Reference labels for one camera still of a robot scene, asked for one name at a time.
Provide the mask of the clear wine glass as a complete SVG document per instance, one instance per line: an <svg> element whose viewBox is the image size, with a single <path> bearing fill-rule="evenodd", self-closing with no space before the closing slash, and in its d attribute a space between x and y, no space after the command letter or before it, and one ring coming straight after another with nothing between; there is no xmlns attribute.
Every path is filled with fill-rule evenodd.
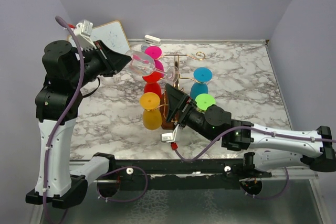
<svg viewBox="0 0 336 224"><path fill-rule="evenodd" d="M143 52L128 50L125 54L131 57L129 68L142 77L157 72L163 75L167 83L173 84L178 80L179 70L176 66L169 67L165 71L157 68L154 59Z"/></svg>

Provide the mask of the blue wine glass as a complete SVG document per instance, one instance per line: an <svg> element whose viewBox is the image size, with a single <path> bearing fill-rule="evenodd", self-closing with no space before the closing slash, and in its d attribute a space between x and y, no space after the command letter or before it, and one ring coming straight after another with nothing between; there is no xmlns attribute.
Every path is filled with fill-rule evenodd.
<svg viewBox="0 0 336 224"><path fill-rule="evenodd" d="M194 79L196 82L192 85L190 97L196 99L200 94L208 94L207 83L212 79L213 74L210 69L206 67L199 67L194 71Z"/></svg>

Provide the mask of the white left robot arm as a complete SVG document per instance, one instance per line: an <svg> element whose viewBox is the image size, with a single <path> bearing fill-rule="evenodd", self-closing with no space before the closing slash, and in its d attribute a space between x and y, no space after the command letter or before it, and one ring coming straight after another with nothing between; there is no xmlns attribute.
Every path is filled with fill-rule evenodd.
<svg viewBox="0 0 336 224"><path fill-rule="evenodd" d="M96 154L79 171L69 168L71 138L83 99L80 89L98 76L113 77L131 61L130 56L109 49L101 40L94 45L81 50L58 40L44 49L46 76L35 98L40 169L35 188L26 194L28 204L51 203L54 208L68 209L82 203L88 186L99 176L110 179L115 175L110 154Z"/></svg>

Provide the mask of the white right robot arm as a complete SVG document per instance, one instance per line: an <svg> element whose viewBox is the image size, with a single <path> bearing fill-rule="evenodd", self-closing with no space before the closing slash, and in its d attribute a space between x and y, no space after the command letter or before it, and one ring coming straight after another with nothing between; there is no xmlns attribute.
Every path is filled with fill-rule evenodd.
<svg viewBox="0 0 336 224"><path fill-rule="evenodd" d="M320 126L312 131L280 130L248 121L234 120L230 112L210 105L204 112L188 94L166 84L169 122L188 126L214 145L246 153L241 171L246 177L274 168L303 166L316 172L335 172L335 150L331 129Z"/></svg>

